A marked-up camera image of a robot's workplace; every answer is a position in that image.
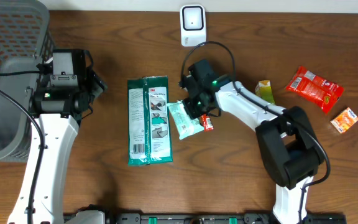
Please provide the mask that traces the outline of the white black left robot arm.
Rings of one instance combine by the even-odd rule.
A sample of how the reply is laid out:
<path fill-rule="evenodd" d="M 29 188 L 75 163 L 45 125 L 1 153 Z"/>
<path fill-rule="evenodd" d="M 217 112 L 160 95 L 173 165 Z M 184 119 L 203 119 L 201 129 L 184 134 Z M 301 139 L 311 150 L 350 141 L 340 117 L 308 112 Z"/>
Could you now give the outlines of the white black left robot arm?
<path fill-rule="evenodd" d="M 92 68 L 53 70 L 38 84 L 25 111 L 31 145 L 19 198 L 8 223 L 64 223 L 63 193 L 71 148 L 83 112 L 104 90 Z"/>

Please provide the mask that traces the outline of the yellow green juice carton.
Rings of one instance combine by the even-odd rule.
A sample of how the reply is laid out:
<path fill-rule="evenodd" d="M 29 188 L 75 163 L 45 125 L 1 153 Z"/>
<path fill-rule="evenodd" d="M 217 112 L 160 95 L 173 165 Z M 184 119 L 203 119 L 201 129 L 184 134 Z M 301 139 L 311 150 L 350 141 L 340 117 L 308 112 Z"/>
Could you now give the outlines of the yellow green juice carton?
<path fill-rule="evenodd" d="M 255 94 L 270 104 L 275 104 L 270 80 L 259 81 L 255 87 Z"/>

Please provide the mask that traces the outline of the red snack bag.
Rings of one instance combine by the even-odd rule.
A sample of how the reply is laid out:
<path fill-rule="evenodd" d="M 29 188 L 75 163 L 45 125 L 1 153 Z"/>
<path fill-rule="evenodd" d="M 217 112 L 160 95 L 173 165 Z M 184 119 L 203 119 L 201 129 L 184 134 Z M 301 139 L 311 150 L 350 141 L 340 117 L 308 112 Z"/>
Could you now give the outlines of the red snack bag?
<path fill-rule="evenodd" d="M 298 68 L 285 89 L 316 104 L 325 114 L 331 111 L 344 93 L 341 85 L 315 75 L 304 66 Z"/>

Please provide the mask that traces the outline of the light green wet wipes pack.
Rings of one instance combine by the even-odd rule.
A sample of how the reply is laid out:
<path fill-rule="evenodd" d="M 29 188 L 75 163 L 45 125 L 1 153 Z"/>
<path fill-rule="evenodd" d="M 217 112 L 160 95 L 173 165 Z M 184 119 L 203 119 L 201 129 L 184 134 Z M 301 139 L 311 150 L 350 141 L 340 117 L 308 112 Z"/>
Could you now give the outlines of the light green wet wipes pack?
<path fill-rule="evenodd" d="M 182 101 L 168 103 L 167 107 L 175 122 L 179 133 L 179 140 L 204 131 L 204 127 L 200 124 L 198 118 L 190 118 Z"/>

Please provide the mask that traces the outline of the small orange tissue pack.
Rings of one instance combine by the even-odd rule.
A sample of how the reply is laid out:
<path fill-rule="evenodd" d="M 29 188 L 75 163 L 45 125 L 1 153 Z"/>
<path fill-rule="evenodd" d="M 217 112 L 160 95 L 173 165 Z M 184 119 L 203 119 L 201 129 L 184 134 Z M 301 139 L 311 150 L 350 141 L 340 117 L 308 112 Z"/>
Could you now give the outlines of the small orange tissue pack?
<path fill-rule="evenodd" d="M 358 122 L 358 116 L 350 108 L 346 108 L 331 120 L 331 124 L 341 134 L 345 133 L 356 122 Z"/>

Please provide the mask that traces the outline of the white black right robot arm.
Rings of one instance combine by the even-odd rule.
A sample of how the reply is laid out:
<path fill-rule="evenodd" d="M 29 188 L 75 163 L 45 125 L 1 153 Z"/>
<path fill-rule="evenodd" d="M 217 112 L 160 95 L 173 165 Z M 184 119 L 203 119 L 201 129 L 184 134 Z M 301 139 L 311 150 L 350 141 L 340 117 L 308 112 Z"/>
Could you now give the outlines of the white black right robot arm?
<path fill-rule="evenodd" d="M 306 193 L 316 185 L 314 175 L 328 156 L 318 142 L 306 113 L 268 103 L 228 76 L 197 78 L 182 75 L 179 86 L 191 118 L 213 109 L 225 111 L 255 131 L 264 168 L 276 184 L 273 214 L 279 223 L 303 223 Z"/>

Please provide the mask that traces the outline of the small red Nescafe packet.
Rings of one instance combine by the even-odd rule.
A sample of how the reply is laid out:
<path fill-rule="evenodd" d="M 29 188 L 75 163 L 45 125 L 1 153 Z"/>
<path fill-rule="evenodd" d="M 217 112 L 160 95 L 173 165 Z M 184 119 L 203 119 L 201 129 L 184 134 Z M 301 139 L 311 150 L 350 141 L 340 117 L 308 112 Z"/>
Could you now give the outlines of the small red Nescafe packet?
<path fill-rule="evenodd" d="M 201 124 L 203 125 L 205 132 L 212 131 L 214 129 L 210 117 L 206 114 L 201 116 Z"/>

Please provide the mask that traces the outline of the dark green packet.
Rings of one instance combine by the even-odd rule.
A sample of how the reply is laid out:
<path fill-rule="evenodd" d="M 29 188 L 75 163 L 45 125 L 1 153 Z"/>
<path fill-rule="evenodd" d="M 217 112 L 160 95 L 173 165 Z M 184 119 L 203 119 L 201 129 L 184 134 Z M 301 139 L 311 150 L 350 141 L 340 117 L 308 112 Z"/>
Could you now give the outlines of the dark green packet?
<path fill-rule="evenodd" d="M 168 103 L 168 77 L 127 81 L 128 164 L 147 166 L 173 161 Z"/>

